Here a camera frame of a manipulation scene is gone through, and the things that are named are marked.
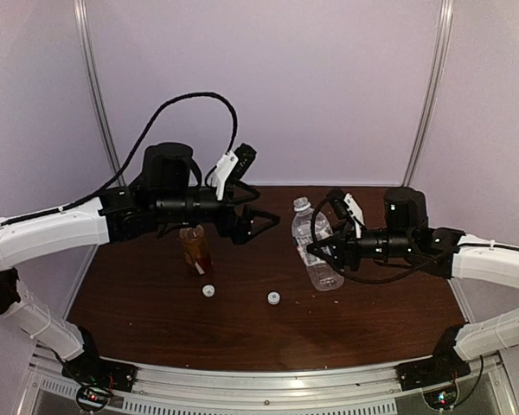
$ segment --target vertical metal post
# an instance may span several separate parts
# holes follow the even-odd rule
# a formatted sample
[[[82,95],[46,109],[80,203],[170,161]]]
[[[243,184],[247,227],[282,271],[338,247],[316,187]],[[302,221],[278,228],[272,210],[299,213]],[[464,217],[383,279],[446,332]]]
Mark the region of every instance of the vertical metal post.
[[[88,78],[88,85],[93,100],[94,112],[98,120],[98,126],[110,168],[112,172],[119,170],[120,163],[115,144],[113,143],[110,125],[107,122],[106,109],[104,107],[104,100],[98,80],[96,71],[96,63],[94,61],[93,44],[91,42],[90,29],[88,28],[87,19],[87,3],[85,0],[74,0],[75,20],[77,22],[77,29],[79,30],[80,46],[83,52],[83,61],[86,68],[86,76]],[[117,180],[119,186],[125,186],[125,179],[121,176]]]
[[[415,142],[413,143],[412,153],[407,164],[406,174],[404,175],[404,180],[402,182],[403,186],[409,186],[413,180],[413,176],[419,164],[421,150],[426,140],[431,116],[433,115],[436,95],[448,52],[448,44],[450,43],[450,33],[452,32],[452,7],[453,0],[442,0],[442,5],[440,7],[439,29],[436,36],[434,56],[432,58],[433,64],[426,89],[425,103],[417,127],[417,134],[415,136]]]

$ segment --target wooden table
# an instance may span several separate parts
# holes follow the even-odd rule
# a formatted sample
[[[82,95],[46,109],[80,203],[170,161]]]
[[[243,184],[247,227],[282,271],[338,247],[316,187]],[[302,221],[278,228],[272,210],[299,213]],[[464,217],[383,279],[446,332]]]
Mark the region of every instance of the wooden table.
[[[206,226],[215,272],[190,276],[175,233],[102,246],[70,319],[90,329],[102,355],[172,367],[300,370],[420,357],[464,318],[444,279],[422,273],[385,285],[346,281],[316,291],[291,237],[292,201],[328,188],[259,188],[256,206],[281,223],[244,246]],[[383,188],[349,189],[368,227],[384,226]],[[394,275],[364,260],[363,278]],[[205,284],[214,297],[202,294]],[[267,293],[278,291],[277,306]]]

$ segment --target metal vent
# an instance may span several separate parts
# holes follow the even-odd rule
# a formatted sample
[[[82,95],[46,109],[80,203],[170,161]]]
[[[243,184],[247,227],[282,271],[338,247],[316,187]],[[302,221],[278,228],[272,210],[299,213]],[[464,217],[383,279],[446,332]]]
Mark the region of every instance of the metal vent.
[[[41,389],[70,399],[74,399],[77,393],[76,386],[50,378],[42,378]]]
[[[173,405],[147,402],[141,399],[125,398],[123,410],[133,415],[241,415],[265,413],[256,411],[228,412],[223,410],[209,411],[198,408],[178,408]],[[311,411],[270,411],[273,415],[397,415],[396,404],[393,399],[383,401],[351,405],[340,408],[330,408]]]

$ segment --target white backdrop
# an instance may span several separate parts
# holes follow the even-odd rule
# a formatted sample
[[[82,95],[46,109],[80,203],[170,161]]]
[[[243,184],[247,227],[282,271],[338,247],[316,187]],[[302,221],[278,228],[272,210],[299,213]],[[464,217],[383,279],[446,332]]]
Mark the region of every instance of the white backdrop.
[[[450,51],[413,186],[432,226],[519,245],[519,2],[456,0]],[[519,291],[463,282],[477,320]],[[503,354],[519,399],[519,348]]]
[[[89,2],[119,156],[162,102],[212,90],[239,113],[237,143],[259,152],[247,181],[397,184],[423,106],[439,8],[432,0]],[[206,172],[230,126],[211,99],[178,104],[145,144],[191,144]],[[141,168],[141,156],[135,160],[129,180]]]
[[[0,216],[71,201],[111,172],[100,142],[71,0],[0,1]],[[88,249],[18,267],[65,311]],[[14,411],[34,343],[0,318],[0,414]]]

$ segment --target robotic arm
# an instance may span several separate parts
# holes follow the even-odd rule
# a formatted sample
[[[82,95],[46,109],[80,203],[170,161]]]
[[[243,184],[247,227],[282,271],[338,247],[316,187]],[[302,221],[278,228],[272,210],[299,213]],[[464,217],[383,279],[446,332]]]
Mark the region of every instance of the robotic arm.
[[[430,228],[425,196],[419,191],[390,188],[384,196],[387,226],[380,229],[367,229],[362,223],[361,208],[352,195],[339,188],[330,191],[322,202],[325,203],[330,203],[341,222],[334,227],[333,236],[323,240],[314,236],[308,251],[347,278],[379,284],[425,271],[442,278],[479,279],[519,289],[519,247],[497,244],[457,229]],[[317,207],[314,216],[321,207]],[[343,272],[357,271],[362,259],[373,259],[382,265],[391,265],[390,259],[402,259],[409,269],[378,281]],[[485,322],[449,328],[431,358],[398,366],[402,389],[447,382],[451,374],[467,375],[467,361],[517,344],[519,309]]]
[[[240,180],[255,158],[252,147],[243,144],[228,151],[212,172],[213,186],[205,187],[192,154],[185,144],[151,146],[141,174],[128,187],[103,190],[74,208],[0,218],[0,316],[52,348],[79,383],[95,383],[113,369],[100,359],[90,333],[56,316],[18,279],[14,267],[76,246],[123,242],[158,229],[165,234],[206,222],[214,223],[221,237],[245,244],[279,223],[278,216],[248,205],[236,213],[238,205],[260,197]],[[194,187],[189,186],[190,173],[198,183]],[[236,197],[236,188],[246,194]],[[253,224],[256,217],[264,219],[263,225]]]

